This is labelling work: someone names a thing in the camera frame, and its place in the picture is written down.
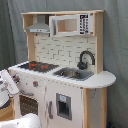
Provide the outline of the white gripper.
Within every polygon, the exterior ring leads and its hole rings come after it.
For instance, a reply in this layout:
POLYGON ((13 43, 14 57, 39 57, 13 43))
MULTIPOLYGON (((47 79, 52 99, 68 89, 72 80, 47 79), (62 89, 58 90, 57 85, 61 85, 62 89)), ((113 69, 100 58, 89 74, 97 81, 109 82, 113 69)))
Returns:
POLYGON ((10 97, 19 92, 7 70, 0 71, 0 109, 10 105, 10 97))

